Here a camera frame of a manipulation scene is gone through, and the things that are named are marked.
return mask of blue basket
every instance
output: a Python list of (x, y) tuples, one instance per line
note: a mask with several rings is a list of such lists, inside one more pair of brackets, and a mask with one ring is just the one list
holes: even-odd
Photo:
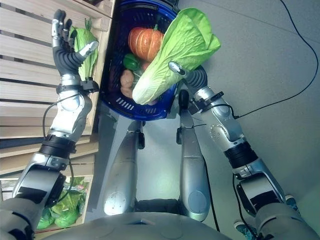
[(124, 71), (123, 59), (130, 53), (128, 36), (135, 27), (158, 29), (165, 33), (171, 21), (176, 17), (175, 11), (159, 2), (150, 0), (124, 0), (114, 12), (111, 34), (105, 60), (101, 97), (102, 100), (117, 113), (134, 120), (151, 121), (166, 118), (171, 109), (177, 85), (174, 84), (164, 92), (155, 105), (140, 105), (120, 92), (120, 76)]

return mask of robotic arm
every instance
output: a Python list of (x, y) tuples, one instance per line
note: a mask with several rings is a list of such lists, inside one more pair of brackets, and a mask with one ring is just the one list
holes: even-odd
[(240, 180), (236, 190), (246, 212), (255, 217), (258, 239), (319, 239), (301, 216), (285, 204), (282, 188), (251, 149), (232, 107), (222, 98), (223, 92), (215, 94), (208, 86), (204, 69), (199, 67), (188, 72), (173, 61), (168, 67), (184, 78), (184, 83), (194, 95), (189, 112), (213, 117), (214, 123), (209, 124), (208, 130), (212, 140), (228, 158), (234, 176)]
[(69, 156), (76, 152), (92, 102), (87, 96), (99, 90), (91, 79), (81, 81), (78, 68), (98, 46), (94, 41), (74, 52), (75, 35), (70, 41), (70, 19), (64, 24), (66, 13), (57, 10), (52, 20), (52, 50), (61, 83), (57, 115), (50, 130), (14, 188), (11, 199), (0, 206), (1, 239), (32, 240), (44, 208), (59, 201), (66, 177), (60, 173), (69, 164)]

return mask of gray floor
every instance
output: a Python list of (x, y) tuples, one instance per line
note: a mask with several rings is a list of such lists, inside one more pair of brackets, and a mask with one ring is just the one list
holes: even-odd
[[(300, 33), (320, 55), (320, 2), (286, 1)], [(221, 49), (203, 64), (209, 85), (224, 92), (238, 115), (299, 92), (312, 78), (315, 59), (299, 39), (278, 0), (180, 0), (181, 9), (196, 7), (207, 14)], [(320, 234), (320, 75), (300, 96), (239, 119), (249, 143), (263, 158), (286, 194), (297, 199), (306, 222)], [(100, 146), (86, 221), (103, 217), (106, 176), (130, 120), (100, 115)], [(196, 116), (199, 123), (201, 116)], [(203, 119), (206, 123), (212, 119)], [(175, 143), (179, 117), (148, 122), (146, 148), (138, 154), (137, 198), (177, 198), (181, 149)], [(196, 129), (208, 162), (221, 232), (234, 240), (239, 219), (232, 190), (231, 167), (205, 127)], [(204, 221), (213, 226), (212, 215)]]

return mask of wire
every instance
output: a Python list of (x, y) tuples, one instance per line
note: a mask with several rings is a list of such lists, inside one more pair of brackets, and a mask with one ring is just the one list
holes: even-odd
[(238, 118), (239, 118), (239, 116), (235, 116), (234, 109), (233, 109), (232, 106), (229, 105), (229, 104), (217, 104), (217, 105), (213, 105), (213, 106), (210, 107), (210, 109), (215, 108), (215, 107), (221, 107), (221, 106), (229, 107), (229, 108), (231, 109), (232, 117), (233, 117), (234, 119), (238, 119)]
[(56, 101), (55, 103), (52, 103), (50, 106), (48, 106), (46, 108), (46, 110), (44, 111), (44, 114), (43, 114), (43, 118), (42, 118), (42, 134), (43, 134), (43, 137), (46, 138), (46, 129), (45, 129), (45, 125), (46, 125), (46, 116), (47, 116), (47, 113), (48, 111), (55, 105), (57, 105), (58, 103), (61, 103), (62, 101), (66, 100), (66, 99), (70, 99), (70, 98), (73, 98), (73, 97), (76, 97), (78, 95), (80, 95), (81, 93), (77, 93), (75, 95), (72, 95), (72, 96), (68, 96), (66, 98), (63, 98), (63, 99), (60, 99), (59, 101)]
[[(81, 93), (77, 93), (75, 95), (72, 95), (72, 96), (68, 96), (66, 98), (63, 98), (63, 99), (60, 99), (59, 101), (56, 101), (55, 103), (51, 104), (50, 106), (48, 106), (46, 108), (46, 110), (44, 111), (44, 114), (43, 114), (43, 118), (42, 118), (42, 133), (43, 133), (43, 137), (44, 139), (46, 139), (46, 129), (45, 129), (45, 124), (46, 124), (46, 116), (47, 116), (47, 113), (48, 111), (55, 105), (57, 105), (58, 103), (61, 103), (62, 101), (66, 100), (66, 99), (70, 99), (70, 98), (73, 98), (73, 97), (76, 97), (78, 95), (80, 95)], [(72, 185), (74, 184), (74, 169), (72, 167), (72, 164), (71, 164), (71, 161), (69, 159), (69, 166), (70, 166), (70, 171), (71, 171), (71, 179), (70, 179), (70, 186), (68, 188), (68, 190), (66, 191), (66, 193), (58, 200), (58, 203), (61, 202), (71, 191), (71, 188), (72, 188)]]
[(58, 200), (58, 203), (61, 202), (70, 193), (72, 185), (74, 184), (75, 175), (74, 175), (74, 169), (72, 167), (70, 159), (69, 159), (69, 166), (70, 166), (70, 171), (71, 171), (70, 186), (69, 186), (68, 190), (66, 191), (66, 193)]
[(193, 127), (195, 128), (195, 127), (200, 127), (200, 126), (204, 126), (204, 125), (207, 125), (207, 124), (204, 123), (204, 124), (194, 125)]
[(244, 216), (242, 215), (241, 205), (240, 205), (239, 197), (238, 197), (236, 187), (235, 187), (235, 175), (234, 174), (232, 174), (232, 186), (233, 186), (233, 191), (234, 191), (234, 194), (236, 197), (236, 201), (238, 202), (238, 209), (239, 209), (240, 218), (241, 218), (242, 222), (244, 223), (244, 225), (246, 226), (246, 228), (250, 231), (250, 233), (253, 236), (257, 237), (257, 235), (254, 233), (254, 231), (252, 231), (251, 227), (249, 227), (249, 225), (247, 224), (247, 222), (244, 219)]
[(309, 84), (308, 84), (304, 89), (302, 89), (300, 92), (296, 93), (295, 95), (290, 96), (290, 97), (287, 97), (287, 98), (285, 98), (285, 99), (283, 99), (283, 100), (276, 101), (276, 102), (267, 104), (267, 105), (265, 105), (265, 106), (259, 107), (259, 108), (255, 109), (255, 110), (252, 110), (252, 111), (250, 111), (250, 112), (248, 112), (248, 113), (246, 113), (246, 114), (243, 114), (243, 115), (241, 115), (241, 116), (237, 116), (237, 117), (236, 117), (237, 119), (242, 118), (242, 117), (244, 117), (244, 116), (247, 116), (247, 115), (249, 115), (249, 114), (252, 114), (252, 113), (254, 113), (254, 112), (256, 112), (256, 111), (258, 111), (258, 110), (260, 110), (260, 109), (264, 109), (264, 108), (269, 107), (269, 106), (271, 106), (271, 105), (275, 105), (275, 104), (278, 104), (278, 103), (282, 103), (282, 102), (284, 102), (284, 101), (287, 101), (287, 100), (289, 100), (289, 99), (292, 99), (292, 98), (298, 96), (299, 94), (301, 94), (302, 92), (304, 92), (304, 91), (313, 83), (313, 81), (315, 80), (315, 78), (316, 78), (316, 76), (317, 76), (318, 69), (319, 69), (319, 59), (318, 59), (318, 56), (317, 56), (317, 54), (316, 54), (316, 51), (315, 51), (315, 50), (313, 49), (313, 47), (310, 46), (310, 44), (301, 36), (300, 32), (298, 31), (298, 29), (297, 29), (297, 27), (296, 27), (296, 25), (295, 25), (295, 23), (294, 23), (294, 21), (293, 21), (293, 19), (292, 19), (292, 17), (291, 17), (291, 14), (290, 14), (290, 12), (289, 12), (286, 4), (284, 3), (284, 1), (283, 1), (283, 0), (279, 0), (279, 1), (283, 4), (285, 10), (287, 11), (287, 13), (288, 13), (288, 15), (289, 15), (289, 18), (290, 18), (290, 21), (291, 21), (291, 23), (292, 23), (292, 25), (293, 25), (296, 33), (299, 35), (299, 37), (304, 41), (304, 43), (305, 43), (305, 44), (312, 50), (312, 52), (314, 53), (314, 56), (315, 56), (315, 59), (316, 59), (316, 69), (315, 69), (315, 73), (314, 73), (314, 75), (313, 75), (312, 80), (309, 82)]
[(209, 195), (210, 195), (210, 203), (211, 203), (211, 209), (212, 209), (212, 214), (213, 214), (213, 219), (214, 219), (214, 224), (215, 224), (215, 229), (220, 232), (220, 228), (218, 225), (218, 220), (216, 216), (216, 211), (215, 211), (215, 206), (214, 206), (214, 200), (212, 198), (212, 193), (211, 193), (211, 186), (210, 186), (210, 180), (209, 180), (209, 175), (208, 175), (208, 168), (207, 168), (207, 163), (205, 157), (202, 155), (203, 161), (204, 161), (204, 167), (206, 171), (206, 179), (208, 182), (208, 187), (209, 187)]

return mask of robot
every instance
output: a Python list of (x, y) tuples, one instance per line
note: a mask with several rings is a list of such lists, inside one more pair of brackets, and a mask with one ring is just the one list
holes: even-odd
[[(0, 205), (0, 236), (3, 240), (32, 240), (44, 208), (59, 201), (66, 179), (60, 173), (69, 164), (69, 155), (86, 125), (92, 103), (88, 93), (97, 91), (90, 79), (82, 82), (78, 67), (98, 46), (91, 42), (79, 52), (68, 44), (71, 20), (64, 24), (66, 13), (57, 10), (52, 20), (52, 50), (61, 76), (57, 87), (58, 112), (42, 146), (29, 161), (14, 188), (11, 199)], [(284, 192), (261, 158), (251, 149), (233, 110), (208, 86), (200, 67), (188, 72), (176, 62), (168, 67), (181, 75), (193, 95), (179, 94), (180, 126), (176, 142), (182, 146), (180, 198), (165, 203), (173, 206), (166, 212), (153, 211), (158, 203), (137, 202), (137, 151), (145, 146), (143, 122), (133, 121), (117, 152), (105, 189), (104, 211), (107, 215), (47, 237), (69, 240), (111, 239), (213, 239), (228, 237), (201, 223), (210, 208), (206, 163), (195, 133), (192, 114), (210, 115), (207, 123), (212, 140), (228, 158), (236, 189), (245, 210), (255, 217), (258, 239), (319, 240), (293, 209), (284, 204)]]

